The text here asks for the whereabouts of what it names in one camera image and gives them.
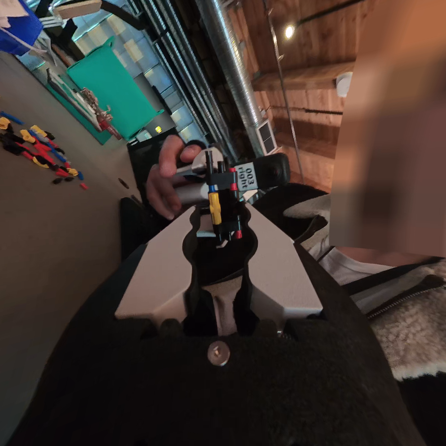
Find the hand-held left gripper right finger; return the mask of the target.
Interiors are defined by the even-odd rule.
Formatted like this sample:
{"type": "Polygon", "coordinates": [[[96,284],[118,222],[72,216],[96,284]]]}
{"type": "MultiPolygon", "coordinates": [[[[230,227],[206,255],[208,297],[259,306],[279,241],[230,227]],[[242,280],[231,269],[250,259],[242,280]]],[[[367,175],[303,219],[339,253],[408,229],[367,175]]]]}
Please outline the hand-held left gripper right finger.
{"type": "Polygon", "coordinates": [[[320,298],[293,240],[252,205],[246,204],[244,211],[242,235],[253,247],[234,299],[237,329],[254,330],[258,322],[267,320],[282,330],[288,320],[320,314],[320,298]]]}

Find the small black yellow brick assembly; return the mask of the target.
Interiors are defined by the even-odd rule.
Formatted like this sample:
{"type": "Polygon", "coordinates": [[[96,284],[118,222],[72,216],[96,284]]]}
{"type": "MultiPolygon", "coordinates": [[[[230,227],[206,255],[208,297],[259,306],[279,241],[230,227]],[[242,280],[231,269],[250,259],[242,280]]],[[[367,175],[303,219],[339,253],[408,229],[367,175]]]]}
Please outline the small black yellow brick assembly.
{"type": "Polygon", "coordinates": [[[208,186],[209,210],[217,244],[222,245],[243,237],[239,205],[238,174],[229,160],[223,157],[214,166],[216,147],[205,150],[205,180],[208,186]]]}

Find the large pile of toy bricks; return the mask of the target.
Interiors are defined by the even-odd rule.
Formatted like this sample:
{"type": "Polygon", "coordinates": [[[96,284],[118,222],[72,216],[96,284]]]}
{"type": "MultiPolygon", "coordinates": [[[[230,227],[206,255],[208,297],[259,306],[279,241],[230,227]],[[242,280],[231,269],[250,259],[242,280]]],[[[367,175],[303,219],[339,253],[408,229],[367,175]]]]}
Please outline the large pile of toy bricks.
{"type": "Polygon", "coordinates": [[[15,131],[14,124],[24,125],[24,122],[4,111],[0,112],[1,148],[51,172],[53,185],[77,183],[82,190],[89,189],[82,172],[72,166],[51,133],[36,125],[15,131]]]}

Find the person's right hand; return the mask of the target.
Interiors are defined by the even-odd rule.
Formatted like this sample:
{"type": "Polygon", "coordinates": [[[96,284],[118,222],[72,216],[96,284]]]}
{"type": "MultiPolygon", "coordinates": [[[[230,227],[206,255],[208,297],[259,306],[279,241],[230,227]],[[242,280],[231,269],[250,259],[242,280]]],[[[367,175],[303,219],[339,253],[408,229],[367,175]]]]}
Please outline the person's right hand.
{"type": "Polygon", "coordinates": [[[191,164],[204,148],[202,141],[184,142],[177,135],[169,135],[164,140],[158,162],[148,174],[146,196],[151,207],[167,220],[173,220],[181,212],[181,200],[176,189],[193,184],[183,176],[175,177],[177,162],[191,164]]]}

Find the white air vent grille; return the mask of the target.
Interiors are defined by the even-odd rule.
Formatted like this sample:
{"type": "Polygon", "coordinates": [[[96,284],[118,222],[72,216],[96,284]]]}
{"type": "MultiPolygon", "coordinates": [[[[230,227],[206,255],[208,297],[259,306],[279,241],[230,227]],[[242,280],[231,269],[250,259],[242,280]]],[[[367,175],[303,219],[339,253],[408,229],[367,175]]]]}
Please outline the white air vent grille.
{"type": "Polygon", "coordinates": [[[278,150],[276,138],[269,119],[256,127],[256,134],[264,156],[274,154],[278,150]]]}

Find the white shirt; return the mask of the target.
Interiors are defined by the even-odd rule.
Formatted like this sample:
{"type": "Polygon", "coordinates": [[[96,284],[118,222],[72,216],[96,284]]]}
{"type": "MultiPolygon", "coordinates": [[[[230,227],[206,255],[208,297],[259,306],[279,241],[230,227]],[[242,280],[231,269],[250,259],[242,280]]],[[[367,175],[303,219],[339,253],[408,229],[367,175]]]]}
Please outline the white shirt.
{"type": "MultiPolygon", "coordinates": [[[[359,262],[340,252],[337,248],[330,249],[327,238],[309,249],[309,254],[336,280],[339,285],[375,275],[392,269],[387,265],[359,262]]],[[[366,314],[396,295],[397,280],[390,284],[381,284],[359,294],[352,294],[355,302],[363,314],[366,314]]]]}

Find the black office chair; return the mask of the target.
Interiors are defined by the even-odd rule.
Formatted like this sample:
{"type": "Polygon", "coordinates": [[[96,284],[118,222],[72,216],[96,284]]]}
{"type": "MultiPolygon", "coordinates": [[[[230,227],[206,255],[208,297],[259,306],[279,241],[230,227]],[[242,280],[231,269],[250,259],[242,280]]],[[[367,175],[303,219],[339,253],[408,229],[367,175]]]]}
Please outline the black office chair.
{"type": "Polygon", "coordinates": [[[166,136],[159,135],[144,141],[127,143],[127,150],[142,204],[148,206],[146,183],[152,166],[158,164],[159,153],[166,136]]]}

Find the white ceiling sensor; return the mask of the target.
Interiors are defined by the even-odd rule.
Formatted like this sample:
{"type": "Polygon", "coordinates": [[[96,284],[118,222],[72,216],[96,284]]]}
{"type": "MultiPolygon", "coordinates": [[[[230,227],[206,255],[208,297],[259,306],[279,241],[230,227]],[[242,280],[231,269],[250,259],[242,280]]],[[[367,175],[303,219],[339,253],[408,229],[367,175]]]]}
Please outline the white ceiling sensor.
{"type": "Polygon", "coordinates": [[[352,79],[353,72],[348,71],[344,72],[336,77],[335,80],[335,87],[337,96],[340,98],[346,98],[349,92],[351,79],[352,79]]]}

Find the row of ceiling conduit pipes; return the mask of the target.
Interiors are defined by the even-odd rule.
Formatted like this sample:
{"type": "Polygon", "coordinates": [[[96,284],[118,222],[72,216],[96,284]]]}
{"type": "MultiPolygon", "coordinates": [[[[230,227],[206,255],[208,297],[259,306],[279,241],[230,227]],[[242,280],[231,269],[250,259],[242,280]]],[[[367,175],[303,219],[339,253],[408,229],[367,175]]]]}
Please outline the row of ceiling conduit pipes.
{"type": "Polygon", "coordinates": [[[216,142],[233,162],[236,144],[216,95],[184,31],[172,1],[143,0],[141,11],[156,36],[153,44],[168,69],[194,123],[207,142],[216,142]]]}

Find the black fleece-lined jacket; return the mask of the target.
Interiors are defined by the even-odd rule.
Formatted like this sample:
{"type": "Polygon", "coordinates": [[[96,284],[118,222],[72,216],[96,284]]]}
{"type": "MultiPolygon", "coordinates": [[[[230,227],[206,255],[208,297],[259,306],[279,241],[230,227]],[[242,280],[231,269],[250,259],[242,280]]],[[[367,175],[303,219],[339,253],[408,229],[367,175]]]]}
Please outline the black fleece-lined jacket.
{"type": "Polygon", "coordinates": [[[337,248],[352,259],[392,267],[341,287],[351,298],[397,280],[396,295],[364,315],[425,444],[445,445],[445,257],[333,245],[329,238],[331,195],[310,186],[292,183],[273,188],[253,207],[308,253],[327,238],[330,249],[337,248]]]}

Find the small beige brick model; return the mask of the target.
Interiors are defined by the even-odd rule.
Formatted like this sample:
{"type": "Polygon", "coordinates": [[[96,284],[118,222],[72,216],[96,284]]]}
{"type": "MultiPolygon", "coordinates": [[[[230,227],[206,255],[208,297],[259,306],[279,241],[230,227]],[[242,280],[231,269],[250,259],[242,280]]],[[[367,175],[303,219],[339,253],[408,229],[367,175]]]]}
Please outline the small beige brick model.
{"type": "Polygon", "coordinates": [[[101,119],[108,122],[112,121],[113,116],[111,115],[111,108],[109,105],[107,105],[105,109],[101,108],[98,98],[91,90],[87,88],[82,88],[80,94],[82,95],[86,103],[88,103],[90,108],[94,111],[95,115],[98,117],[98,120],[101,119]]]}

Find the teal plastic bin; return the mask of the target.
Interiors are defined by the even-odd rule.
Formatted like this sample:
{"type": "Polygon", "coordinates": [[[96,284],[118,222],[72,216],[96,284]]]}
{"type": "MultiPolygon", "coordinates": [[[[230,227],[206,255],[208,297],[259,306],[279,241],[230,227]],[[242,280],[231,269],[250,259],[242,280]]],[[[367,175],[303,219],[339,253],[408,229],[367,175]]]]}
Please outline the teal plastic bin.
{"type": "Polygon", "coordinates": [[[111,36],[66,73],[79,88],[92,91],[101,109],[110,108],[112,126],[130,141],[164,109],[154,109],[115,55],[114,46],[115,37],[111,36]]]}

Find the blue plastic bin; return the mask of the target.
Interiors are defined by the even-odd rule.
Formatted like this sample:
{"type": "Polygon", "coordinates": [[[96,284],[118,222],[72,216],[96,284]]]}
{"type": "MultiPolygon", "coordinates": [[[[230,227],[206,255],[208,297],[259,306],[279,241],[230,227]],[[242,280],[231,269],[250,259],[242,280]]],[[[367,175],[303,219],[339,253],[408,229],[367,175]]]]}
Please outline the blue plastic bin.
{"type": "Polygon", "coordinates": [[[9,19],[10,27],[0,28],[1,52],[22,56],[32,50],[43,30],[42,23],[27,4],[20,0],[29,16],[9,19]]]}

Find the white printed paper bag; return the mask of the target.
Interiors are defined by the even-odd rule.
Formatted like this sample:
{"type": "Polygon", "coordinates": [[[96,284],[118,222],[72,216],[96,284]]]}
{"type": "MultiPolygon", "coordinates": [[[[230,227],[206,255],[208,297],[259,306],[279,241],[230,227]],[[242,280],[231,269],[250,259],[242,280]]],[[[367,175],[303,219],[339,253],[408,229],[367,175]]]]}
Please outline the white printed paper bag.
{"type": "Polygon", "coordinates": [[[29,13],[19,0],[0,1],[0,27],[9,28],[9,19],[29,16],[29,13]]]}

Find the silver ventilation duct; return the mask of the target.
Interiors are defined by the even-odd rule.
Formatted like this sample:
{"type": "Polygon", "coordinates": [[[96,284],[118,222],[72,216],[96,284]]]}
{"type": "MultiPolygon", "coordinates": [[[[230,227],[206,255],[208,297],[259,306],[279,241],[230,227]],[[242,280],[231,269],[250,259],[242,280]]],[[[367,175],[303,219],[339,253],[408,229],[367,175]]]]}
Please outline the silver ventilation duct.
{"type": "Polygon", "coordinates": [[[249,141],[257,157],[264,156],[256,127],[267,118],[260,114],[248,70],[239,49],[236,32],[223,4],[219,0],[197,0],[200,17],[212,43],[226,82],[236,104],[249,141]]]}

